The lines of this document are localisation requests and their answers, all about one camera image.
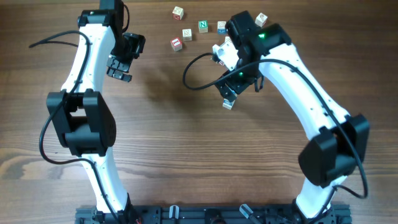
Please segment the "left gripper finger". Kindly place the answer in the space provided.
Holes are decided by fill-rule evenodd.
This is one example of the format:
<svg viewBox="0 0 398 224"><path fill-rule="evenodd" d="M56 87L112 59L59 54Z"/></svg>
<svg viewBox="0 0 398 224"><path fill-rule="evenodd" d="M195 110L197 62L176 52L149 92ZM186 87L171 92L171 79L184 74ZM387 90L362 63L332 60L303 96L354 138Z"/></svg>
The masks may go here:
<svg viewBox="0 0 398 224"><path fill-rule="evenodd" d="M118 60L114 55L109 55L107 66L114 70L129 73L130 66L132 64L132 59L128 58L126 60Z"/></svg>
<svg viewBox="0 0 398 224"><path fill-rule="evenodd" d="M124 82L130 82L132 79L131 75L125 74L123 72L120 72L119 70L115 70L113 68L108 68L106 74L109 77L124 81Z"/></svg>

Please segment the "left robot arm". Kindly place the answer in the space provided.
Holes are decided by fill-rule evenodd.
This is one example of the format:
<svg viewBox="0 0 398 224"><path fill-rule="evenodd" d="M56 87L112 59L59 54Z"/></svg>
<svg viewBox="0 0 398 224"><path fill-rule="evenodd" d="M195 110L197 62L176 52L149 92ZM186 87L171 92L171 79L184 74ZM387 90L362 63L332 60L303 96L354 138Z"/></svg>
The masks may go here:
<svg viewBox="0 0 398 224"><path fill-rule="evenodd" d="M79 43L70 74L59 92L47 96L47 118L39 137L53 124L60 144L83 165L96 196L95 208L76 211L76 223L141 223L118 176L113 157L116 122L103 96L105 76L131 81L131 62L142 53L145 37L127 32L129 10L121 1L101 1L99 9L78 17Z"/></svg>

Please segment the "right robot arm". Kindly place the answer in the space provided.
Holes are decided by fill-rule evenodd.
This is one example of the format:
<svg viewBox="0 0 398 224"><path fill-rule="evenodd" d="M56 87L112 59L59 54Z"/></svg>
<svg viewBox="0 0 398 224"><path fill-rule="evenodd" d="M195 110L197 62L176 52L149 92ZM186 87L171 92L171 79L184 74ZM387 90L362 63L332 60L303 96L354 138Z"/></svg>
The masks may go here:
<svg viewBox="0 0 398 224"><path fill-rule="evenodd" d="M354 170L363 171L369 123L351 116L316 81L291 38L278 24L258 26L247 11L225 25L228 39L213 46L213 58L226 67L216 82L230 109L247 87L262 89L269 80L301 122L308 144L298 157L305 176L294 200L295 223L322 222L331 200Z"/></svg>

